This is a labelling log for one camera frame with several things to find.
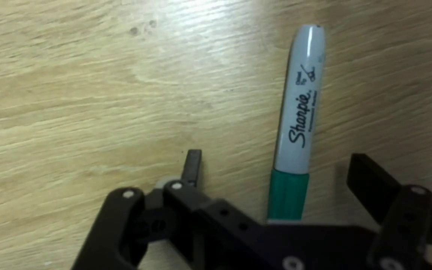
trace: black metal bracket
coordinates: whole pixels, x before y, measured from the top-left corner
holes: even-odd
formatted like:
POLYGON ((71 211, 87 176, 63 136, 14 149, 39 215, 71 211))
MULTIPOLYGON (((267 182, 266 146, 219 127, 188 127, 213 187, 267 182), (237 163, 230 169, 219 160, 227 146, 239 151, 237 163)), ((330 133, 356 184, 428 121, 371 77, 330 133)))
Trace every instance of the black metal bracket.
POLYGON ((371 268, 432 270, 432 191, 401 185, 365 154, 354 154, 348 185, 377 221, 362 226, 260 224, 224 199, 201 193, 201 149, 186 155, 182 179, 143 194, 111 191, 78 254, 75 270, 135 268, 147 245, 170 239, 195 270, 371 268))
POLYGON ((432 242, 432 191, 423 185, 399 184, 366 154, 353 154, 348 185, 381 223, 372 260, 392 256, 405 268, 419 268, 426 242, 432 242))

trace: sharpie marker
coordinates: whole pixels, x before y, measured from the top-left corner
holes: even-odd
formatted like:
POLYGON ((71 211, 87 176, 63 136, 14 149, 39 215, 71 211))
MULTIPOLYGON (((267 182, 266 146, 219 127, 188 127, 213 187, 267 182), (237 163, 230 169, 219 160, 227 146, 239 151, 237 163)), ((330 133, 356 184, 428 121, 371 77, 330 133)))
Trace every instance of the sharpie marker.
POLYGON ((321 25, 303 25, 293 41, 270 182, 270 223, 291 223, 303 214, 324 49, 321 25))

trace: green marker cap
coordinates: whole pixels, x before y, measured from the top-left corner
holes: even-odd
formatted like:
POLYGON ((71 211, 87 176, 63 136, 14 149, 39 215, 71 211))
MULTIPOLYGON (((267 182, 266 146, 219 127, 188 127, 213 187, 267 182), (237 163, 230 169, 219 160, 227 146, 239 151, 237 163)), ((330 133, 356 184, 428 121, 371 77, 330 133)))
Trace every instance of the green marker cap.
POLYGON ((309 173, 273 170, 269 197, 269 221, 294 221, 302 218, 309 173))

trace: bolt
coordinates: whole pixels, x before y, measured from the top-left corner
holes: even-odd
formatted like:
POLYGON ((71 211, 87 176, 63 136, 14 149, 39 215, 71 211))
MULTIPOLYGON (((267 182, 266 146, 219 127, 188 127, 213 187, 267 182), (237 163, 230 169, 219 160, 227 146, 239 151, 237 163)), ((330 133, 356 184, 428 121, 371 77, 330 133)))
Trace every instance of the bolt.
POLYGON ((414 193, 419 193, 419 194, 425 194, 425 193, 426 193, 426 188, 422 187, 422 185, 411 185, 411 190, 413 190, 414 193))
POLYGON ((182 188, 183 187, 183 184, 182 182, 179 182, 179 181, 176 181, 173 185, 171 185, 173 188, 182 188))
POLYGON ((305 263, 297 256, 287 256, 282 259, 282 266, 285 270, 305 270, 305 263))
POLYGON ((395 257, 386 256, 380 259, 380 266, 383 270, 405 270, 405 266, 395 257))
POLYGON ((125 190, 125 191, 123 191, 123 196, 128 197, 128 199, 132 197, 134 194, 135 194, 134 190, 125 190))

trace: wooden table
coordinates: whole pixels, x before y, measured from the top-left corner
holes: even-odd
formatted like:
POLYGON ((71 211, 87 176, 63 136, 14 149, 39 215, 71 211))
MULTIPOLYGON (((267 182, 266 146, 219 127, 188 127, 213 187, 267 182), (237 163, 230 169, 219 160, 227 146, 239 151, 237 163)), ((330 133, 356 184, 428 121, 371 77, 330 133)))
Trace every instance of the wooden table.
MULTIPOLYGON (((105 197, 204 149, 204 187, 264 218, 287 56, 327 28, 305 218, 375 226, 363 151, 432 188, 432 1, 0 1, 0 268, 69 268, 105 197)), ((165 245, 143 268, 179 268, 165 245)))

